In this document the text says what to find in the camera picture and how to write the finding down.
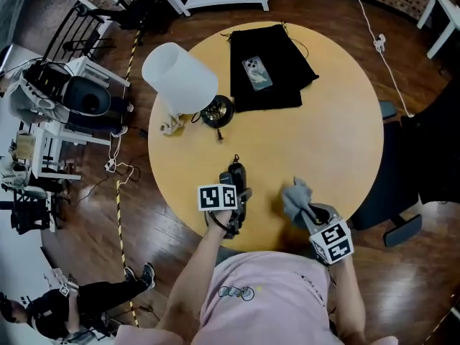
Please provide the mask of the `black telephone handset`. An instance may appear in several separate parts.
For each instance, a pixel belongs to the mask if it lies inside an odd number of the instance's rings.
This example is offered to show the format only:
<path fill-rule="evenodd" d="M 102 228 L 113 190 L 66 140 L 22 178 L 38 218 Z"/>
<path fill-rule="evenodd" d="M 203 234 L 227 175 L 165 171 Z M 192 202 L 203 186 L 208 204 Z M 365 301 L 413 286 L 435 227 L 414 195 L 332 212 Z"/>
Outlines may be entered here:
<path fill-rule="evenodd" d="M 219 182 L 224 185 L 234 185 L 237 194 L 244 189 L 243 180 L 239 172 L 223 172 L 219 175 Z"/>

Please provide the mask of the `yellow black floor tape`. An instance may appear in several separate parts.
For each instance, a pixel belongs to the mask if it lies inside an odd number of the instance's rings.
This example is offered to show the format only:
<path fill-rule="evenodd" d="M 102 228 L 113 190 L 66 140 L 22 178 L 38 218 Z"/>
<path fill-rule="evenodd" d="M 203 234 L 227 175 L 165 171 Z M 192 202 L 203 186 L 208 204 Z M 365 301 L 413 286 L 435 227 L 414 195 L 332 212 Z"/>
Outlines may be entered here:
<path fill-rule="evenodd" d="M 138 46 L 140 35 L 141 35 L 141 30 L 138 29 L 137 33 L 135 35 L 134 43 L 132 45 L 131 53 L 130 53 L 130 56 L 129 56 L 129 62 L 128 62 L 128 66 L 127 66 L 127 69 L 126 69 L 126 75 L 125 75 L 125 80 L 126 81 L 128 81 L 129 78 L 130 78 L 130 73 L 131 73 L 131 69 L 132 69 L 132 62 L 133 62 L 133 59 L 134 59 L 134 54 L 135 54 L 136 48 Z M 128 164 L 126 164 L 124 162 L 117 162 L 116 161 L 116 157 L 118 156 L 120 146 L 121 146 L 121 137 L 119 138 L 119 142 L 117 144 L 117 149 L 116 149 L 115 156 L 114 156 L 115 167 L 118 167 L 119 165 L 124 165 L 126 167 L 129 167 Z M 117 220 L 117 225 L 118 225 L 119 245 L 120 245 L 120 250 L 121 250 L 121 262 L 122 262 L 122 265 L 123 265 L 124 269 L 127 268 L 127 259 L 126 259 L 126 255 L 125 255 L 125 251 L 124 251 L 124 242 L 123 242 L 122 225 L 121 225 L 120 187 L 121 187 L 121 185 L 124 185 L 129 181 L 131 175 L 132 174 L 129 174 L 129 176 L 126 178 L 126 180 L 123 183 L 120 180 L 116 181 L 116 220 Z M 136 310 L 134 308 L 134 304 L 133 304 L 132 300 L 129 300 L 129 308 L 130 308 L 130 311 L 131 311 L 131 314 L 132 314 L 134 325 L 137 328 L 139 328 L 139 321 L 137 319 Z"/>

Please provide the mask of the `black backpack rig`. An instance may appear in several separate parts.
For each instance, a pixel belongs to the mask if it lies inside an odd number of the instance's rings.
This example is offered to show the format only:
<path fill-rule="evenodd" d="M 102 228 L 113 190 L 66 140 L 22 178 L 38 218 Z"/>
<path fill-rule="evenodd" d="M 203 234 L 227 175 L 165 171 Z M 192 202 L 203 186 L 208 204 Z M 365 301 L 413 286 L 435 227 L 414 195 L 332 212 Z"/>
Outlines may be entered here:
<path fill-rule="evenodd" d="M 21 72 L 21 86 L 41 109 L 58 106 L 84 116 L 102 116 L 110 108 L 111 95 L 103 86 L 74 75 L 68 65 L 33 60 Z"/>

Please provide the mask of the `clear plastic containers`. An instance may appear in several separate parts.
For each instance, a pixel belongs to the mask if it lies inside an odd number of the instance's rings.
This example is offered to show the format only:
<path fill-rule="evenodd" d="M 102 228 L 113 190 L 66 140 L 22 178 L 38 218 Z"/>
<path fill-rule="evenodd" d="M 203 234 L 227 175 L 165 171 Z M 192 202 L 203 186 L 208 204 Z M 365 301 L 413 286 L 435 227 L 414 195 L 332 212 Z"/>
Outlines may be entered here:
<path fill-rule="evenodd" d="M 49 289 L 60 289 L 61 287 L 78 289 L 79 285 L 71 276 L 65 276 L 60 268 L 46 271 L 43 277 Z"/>

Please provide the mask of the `black metal frame chair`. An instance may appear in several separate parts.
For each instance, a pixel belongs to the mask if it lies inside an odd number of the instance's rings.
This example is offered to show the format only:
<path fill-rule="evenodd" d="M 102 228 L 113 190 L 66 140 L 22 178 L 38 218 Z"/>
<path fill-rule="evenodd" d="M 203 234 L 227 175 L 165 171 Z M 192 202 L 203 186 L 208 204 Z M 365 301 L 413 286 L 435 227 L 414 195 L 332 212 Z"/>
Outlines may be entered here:
<path fill-rule="evenodd" d="M 60 63 L 83 56 L 94 60 L 100 51 L 116 47 L 111 38 L 105 37 L 110 25 L 111 21 L 92 14 L 86 5 L 77 2 L 60 23 L 42 57 Z"/>

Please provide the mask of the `black fabric bag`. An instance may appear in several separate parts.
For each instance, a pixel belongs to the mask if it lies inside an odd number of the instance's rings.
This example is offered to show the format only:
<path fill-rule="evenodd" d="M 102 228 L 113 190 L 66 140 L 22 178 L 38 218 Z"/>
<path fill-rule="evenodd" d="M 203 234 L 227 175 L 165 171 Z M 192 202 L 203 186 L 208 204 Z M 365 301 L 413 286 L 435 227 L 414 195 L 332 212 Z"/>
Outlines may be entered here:
<path fill-rule="evenodd" d="M 302 106 L 300 92 L 319 79 L 281 24 L 235 30 L 230 44 L 230 95 L 235 110 L 288 109 Z M 261 89 L 249 78 L 249 61 L 263 65 L 269 80 Z"/>

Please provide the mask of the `person's right forearm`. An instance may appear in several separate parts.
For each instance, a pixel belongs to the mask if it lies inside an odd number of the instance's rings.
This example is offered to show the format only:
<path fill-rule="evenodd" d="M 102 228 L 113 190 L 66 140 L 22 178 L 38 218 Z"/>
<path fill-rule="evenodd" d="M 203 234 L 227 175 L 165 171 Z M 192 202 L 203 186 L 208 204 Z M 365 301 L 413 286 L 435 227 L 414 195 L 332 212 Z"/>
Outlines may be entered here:
<path fill-rule="evenodd" d="M 366 312 L 352 256 L 331 267 L 336 281 L 336 330 L 345 345 L 367 345 Z"/>

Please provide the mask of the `grey cloth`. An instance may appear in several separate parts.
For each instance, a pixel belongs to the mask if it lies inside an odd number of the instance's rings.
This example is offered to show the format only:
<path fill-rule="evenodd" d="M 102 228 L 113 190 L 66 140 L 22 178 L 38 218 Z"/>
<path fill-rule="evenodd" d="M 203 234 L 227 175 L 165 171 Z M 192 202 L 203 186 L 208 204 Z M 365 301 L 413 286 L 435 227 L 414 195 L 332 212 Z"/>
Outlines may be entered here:
<path fill-rule="evenodd" d="M 283 211 L 294 225 L 301 229 L 307 229 L 304 220 L 300 215 L 302 208 L 310 210 L 309 203 L 313 190 L 304 180 L 298 177 L 293 178 L 293 184 L 284 187 L 281 192 Z"/>

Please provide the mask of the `person's dark trousers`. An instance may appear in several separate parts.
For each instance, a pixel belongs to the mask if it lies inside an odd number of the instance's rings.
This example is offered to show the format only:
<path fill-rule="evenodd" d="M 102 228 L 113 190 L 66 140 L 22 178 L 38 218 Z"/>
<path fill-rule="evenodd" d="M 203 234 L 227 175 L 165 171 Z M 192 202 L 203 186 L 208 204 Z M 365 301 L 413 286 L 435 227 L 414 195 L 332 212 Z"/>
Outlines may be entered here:
<path fill-rule="evenodd" d="M 243 254 L 243 251 L 237 251 L 235 249 L 230 249 L 227 247 L 219 247 L 215 265 L 217 266 L 226 259 L 238 254 Z M 311 246 L 293 250 L 291 252 L 288 252 L 288 254 L 294 254 L 297 256 L 306 257 L 308 259 L 313 259 L 321 264 L 324 263 L 324 261 L 316 254 L 315 249 Z"/>

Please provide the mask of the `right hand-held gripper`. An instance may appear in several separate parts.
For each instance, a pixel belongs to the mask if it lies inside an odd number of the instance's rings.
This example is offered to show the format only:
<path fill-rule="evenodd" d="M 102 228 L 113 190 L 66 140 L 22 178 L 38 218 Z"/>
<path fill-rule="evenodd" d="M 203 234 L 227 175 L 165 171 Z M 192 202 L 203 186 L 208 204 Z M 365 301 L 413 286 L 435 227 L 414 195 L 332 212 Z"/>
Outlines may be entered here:
<path fill-rule="evenodd" d="M 324 203 L 310 203 L 309 208 L 311 211 L 302 208 L 300 215 L 311 234 L 310 242 L 323 263 L 333 265 L 353 254 L 351 230 L 339 217 L 339 212 Z"/>

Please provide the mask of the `person's left forearm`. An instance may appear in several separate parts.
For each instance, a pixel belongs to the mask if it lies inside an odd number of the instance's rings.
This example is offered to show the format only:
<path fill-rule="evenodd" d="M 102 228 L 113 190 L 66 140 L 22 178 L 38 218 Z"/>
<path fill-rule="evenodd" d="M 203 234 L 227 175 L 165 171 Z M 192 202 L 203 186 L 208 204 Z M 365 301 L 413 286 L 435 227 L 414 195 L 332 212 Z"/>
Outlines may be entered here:
<path fill-rule="evenodd" d="M 224 240 L 222 227 L 228 225 L 231 214 L 231 211 L 215 212 L 218 223 L 209 223 L 197 249 L 175 281 L 158 329 L 177 334 L 184 340 L 190 335 L 206 299 L 219 247 Z"/>

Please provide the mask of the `white side table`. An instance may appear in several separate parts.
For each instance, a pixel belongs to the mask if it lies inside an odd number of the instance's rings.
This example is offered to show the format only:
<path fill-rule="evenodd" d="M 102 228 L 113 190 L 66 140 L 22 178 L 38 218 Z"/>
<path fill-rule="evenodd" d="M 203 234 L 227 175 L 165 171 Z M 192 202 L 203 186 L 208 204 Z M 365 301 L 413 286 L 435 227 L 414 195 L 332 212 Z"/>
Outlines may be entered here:
<path fill-rule="evenodd" d="M 449 0 L 429 0 L 416 27 L 418 29 L 423 28 L 436 3 L 443 9 L 445 15 L 449 19 L 449 23 L 427 52 L 426 56 L 428 59 L 432 59 L 435 56 L 454 31 L 460 31 L 460 6 L 455 5 Z"/>

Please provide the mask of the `white desk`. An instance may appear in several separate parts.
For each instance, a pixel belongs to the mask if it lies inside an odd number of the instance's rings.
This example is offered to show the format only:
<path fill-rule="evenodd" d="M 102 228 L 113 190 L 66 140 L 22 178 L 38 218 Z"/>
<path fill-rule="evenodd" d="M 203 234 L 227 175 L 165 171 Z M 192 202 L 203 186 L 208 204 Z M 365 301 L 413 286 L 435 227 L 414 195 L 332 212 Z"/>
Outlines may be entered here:
<path fill-rule="evenodd" d="M 105 69 L 99 64 L 91 61 L 87 57 L 80 57 L 71 60 L 64 65 L 70 74 L 75 74 L 88 79 L 101 87 L 107 89 L 112 82 L 118 83 L 124 89 L 130 87 L 130 82 Z M 35 136 L 34 152 L 31 161 L 32 174 L 36 178 L 51 178 L 49 172 L 43 170 L 44 167 L 58 167 L 63 164 L 58 161 L 60 149 L 63 142 L 74 144 L 95 143 L 109 147 L 110 139 L 98 138 L 89 133 L 73 131 L 58 121 L 45 122 L 33 131 Z"/>

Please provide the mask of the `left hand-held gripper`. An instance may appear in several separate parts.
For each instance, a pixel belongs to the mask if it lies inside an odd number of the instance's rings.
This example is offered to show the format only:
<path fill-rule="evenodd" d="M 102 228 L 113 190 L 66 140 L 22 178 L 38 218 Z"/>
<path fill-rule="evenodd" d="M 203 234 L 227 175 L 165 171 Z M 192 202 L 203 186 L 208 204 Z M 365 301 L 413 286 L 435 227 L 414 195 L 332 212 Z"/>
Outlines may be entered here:
<path fill-rule="evenodd" d="M 239 234 L 246 216 L 247 201 L 251 197 L 251 188 L 238 191 L 235 185 L 203 185 L 198 187 L 198 210 L 204 212 L 207 226 L 213 222 L 225 232 L 225 239 L 233 239 Z M 229 221 L 221 223 L 216 218 L 217 211 L 230 211 Z"/>

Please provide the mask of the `smartphone with patterned case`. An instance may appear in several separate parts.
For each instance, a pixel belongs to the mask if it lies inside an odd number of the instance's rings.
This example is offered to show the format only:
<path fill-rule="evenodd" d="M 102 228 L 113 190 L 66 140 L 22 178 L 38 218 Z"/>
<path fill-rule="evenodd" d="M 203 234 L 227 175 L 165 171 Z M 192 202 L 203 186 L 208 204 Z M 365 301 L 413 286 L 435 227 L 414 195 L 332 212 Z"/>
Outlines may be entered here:
<path fill-rule="evenodd" d="M 255 91 L 261 91 L 272 86 L 272 79 L 259 56 L 243 60 L 242 65 Z"/>

